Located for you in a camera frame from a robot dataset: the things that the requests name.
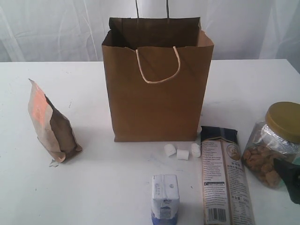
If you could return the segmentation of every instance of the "jar lid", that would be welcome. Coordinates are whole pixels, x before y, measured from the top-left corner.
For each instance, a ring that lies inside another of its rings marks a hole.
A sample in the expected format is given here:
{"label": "jar lid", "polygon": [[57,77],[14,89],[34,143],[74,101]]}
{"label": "jar lid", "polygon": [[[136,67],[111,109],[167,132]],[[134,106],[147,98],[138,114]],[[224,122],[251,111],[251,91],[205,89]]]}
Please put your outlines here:
{"label": "jar lid", "polygon": [[271,130],[293,143],[300,143],[300,105],[293,102],[277,102],[270,106],[266,123]]}

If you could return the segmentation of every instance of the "plastic jar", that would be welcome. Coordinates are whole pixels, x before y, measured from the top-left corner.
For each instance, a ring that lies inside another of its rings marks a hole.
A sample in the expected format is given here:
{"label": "plastic jar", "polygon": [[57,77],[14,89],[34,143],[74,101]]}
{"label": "plastic jar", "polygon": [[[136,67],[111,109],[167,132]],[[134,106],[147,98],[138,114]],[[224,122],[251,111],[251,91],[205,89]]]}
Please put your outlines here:
{"label": "plastic jar", "polygon": [[274,158],[300,165],[300,105],[277,102],[268,109],[265,120],[255,124],[243,153],[245,166],[266,186],[280,186]]}

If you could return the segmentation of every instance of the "small white carton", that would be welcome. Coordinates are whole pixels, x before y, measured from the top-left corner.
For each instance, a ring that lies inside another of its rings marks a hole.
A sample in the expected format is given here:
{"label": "small white carton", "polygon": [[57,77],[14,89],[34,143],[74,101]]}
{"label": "small white carton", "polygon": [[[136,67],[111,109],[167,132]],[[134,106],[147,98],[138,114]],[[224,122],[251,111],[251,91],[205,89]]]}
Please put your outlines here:
{"label": "small white carton", "polygon": [[155,175],[152,179],[152,222],[165,220],[176,224],[179,208],[179,190],[176,175]]}

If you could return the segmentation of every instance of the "table surface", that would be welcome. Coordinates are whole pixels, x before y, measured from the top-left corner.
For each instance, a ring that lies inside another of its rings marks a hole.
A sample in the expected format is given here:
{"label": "table surface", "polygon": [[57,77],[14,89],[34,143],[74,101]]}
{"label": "table surface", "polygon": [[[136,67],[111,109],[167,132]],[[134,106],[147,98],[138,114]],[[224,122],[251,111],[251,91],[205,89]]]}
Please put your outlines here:
{"label": "table surface", "polygon": [[[165,142],[115,143],[102,62],[0,63],[0,224],[151,225],[151,178],[176,174],[178,225],[203,224],[199,158],[167,158]],[[27,112],[35,80],[66,115],[83,152],[49,167]],[[212,61],[201,125],[238,130],[243,151],[255,121],[277,101],[300,103],[300,75],[286,60]],[[175,143],[189,149],[190,142]],[[299,224],[285,187],[248,171],[257,225]]]}

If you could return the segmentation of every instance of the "white curtain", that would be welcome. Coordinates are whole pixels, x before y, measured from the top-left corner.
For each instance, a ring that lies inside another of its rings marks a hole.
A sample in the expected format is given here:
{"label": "white curtain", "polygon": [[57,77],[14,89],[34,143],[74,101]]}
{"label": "white curtain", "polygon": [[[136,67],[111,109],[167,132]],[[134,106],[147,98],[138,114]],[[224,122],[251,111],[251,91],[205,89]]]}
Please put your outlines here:
{"label": "white curtain", "polygon": [[[138,0],[166,17],[165,0]],[[201,17],[214,59],[288,59],[300,71],[300,0],[169,0],[170,17]],[[0,61],[102,60],[109,17],[136,17],[135,0],[0,0]]]}

